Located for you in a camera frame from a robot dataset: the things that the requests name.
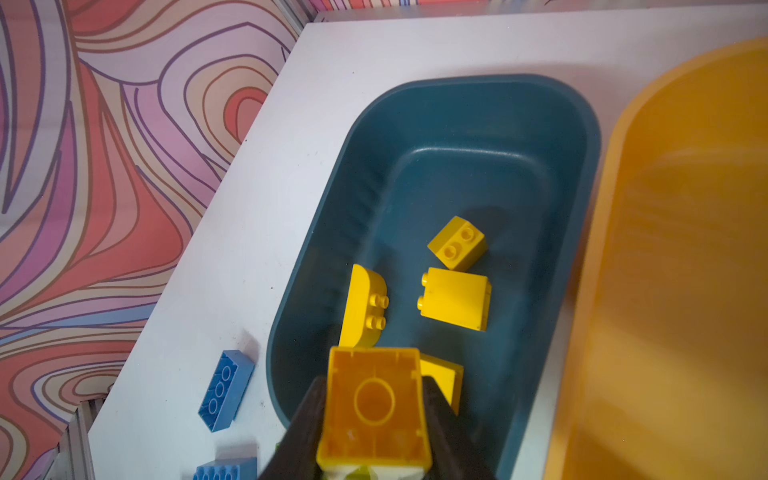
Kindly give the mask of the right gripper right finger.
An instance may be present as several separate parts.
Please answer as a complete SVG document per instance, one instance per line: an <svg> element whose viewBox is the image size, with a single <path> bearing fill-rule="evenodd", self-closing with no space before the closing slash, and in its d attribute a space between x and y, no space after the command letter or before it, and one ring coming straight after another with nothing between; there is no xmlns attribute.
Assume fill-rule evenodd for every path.
<svg viewBox="0 0 768 480"><path fill-rule="evenodd" d="M425 479L494 479L436 380L422 378L424 411L432 453Z"/></svg>

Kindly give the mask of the yellow curved lego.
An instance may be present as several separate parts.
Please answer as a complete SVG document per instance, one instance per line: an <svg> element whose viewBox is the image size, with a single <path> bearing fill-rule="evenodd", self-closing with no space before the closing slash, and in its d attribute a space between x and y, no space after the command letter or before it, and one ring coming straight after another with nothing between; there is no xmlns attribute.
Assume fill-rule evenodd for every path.
<svg viewBox="0 0 768 480"><path fill-rule="evenodd" d="M354 264L343 316L340 347L374 347L386 328L386 282L378 273Z"/></svg>

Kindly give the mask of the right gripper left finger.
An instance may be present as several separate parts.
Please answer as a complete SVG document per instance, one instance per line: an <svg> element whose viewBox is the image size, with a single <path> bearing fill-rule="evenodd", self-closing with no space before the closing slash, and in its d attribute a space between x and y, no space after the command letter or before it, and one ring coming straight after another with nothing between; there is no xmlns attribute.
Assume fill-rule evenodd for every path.
<svg viewBox="0 0 768 480"><path fill-rule="evenodd" d="M322 435L326 396L327 379L318 376L311 383L259 480L323 478L316 455Z"/></svg>

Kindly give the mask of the yellow small lego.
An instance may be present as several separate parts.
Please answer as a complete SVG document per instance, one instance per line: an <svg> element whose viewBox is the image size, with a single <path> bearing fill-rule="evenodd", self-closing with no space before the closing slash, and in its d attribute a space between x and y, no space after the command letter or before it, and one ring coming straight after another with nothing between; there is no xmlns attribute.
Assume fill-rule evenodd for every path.
<svg viewBox="0 0 768 480"><path fill-rule="evenodd" d="M316 461L328 479L422 479L432 467L415 348L330 350Z"/></svg>
<svg viewBox="0 0 768 480"><path fill-rule="evenodd" d="M468 271L488 250L485 235L459 216L454 216L427 247L446 268L459 272Z"/></svg>

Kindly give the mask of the yellow long lego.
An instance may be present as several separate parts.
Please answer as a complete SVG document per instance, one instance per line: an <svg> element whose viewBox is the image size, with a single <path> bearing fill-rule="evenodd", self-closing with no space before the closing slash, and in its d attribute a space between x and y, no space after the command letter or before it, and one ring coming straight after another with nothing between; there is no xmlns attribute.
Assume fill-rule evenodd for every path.
<svg viewBox="0 0 768 480"><path fill-rule="evenodd" d="M420 355L421 374L432 377L456 415L459 414L464 367L437 357Z"/></svg>

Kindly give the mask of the yellow sloped lego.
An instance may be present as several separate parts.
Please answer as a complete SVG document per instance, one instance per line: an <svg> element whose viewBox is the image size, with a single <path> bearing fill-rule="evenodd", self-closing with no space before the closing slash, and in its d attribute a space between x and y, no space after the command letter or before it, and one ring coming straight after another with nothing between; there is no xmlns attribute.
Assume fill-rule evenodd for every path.
<svg viewBox="0 0 768 480"><path fill-rule="evenodd" d="M430 268L417 301L423 317L473 331L487 329L492 285L486 276Z"/></svg>

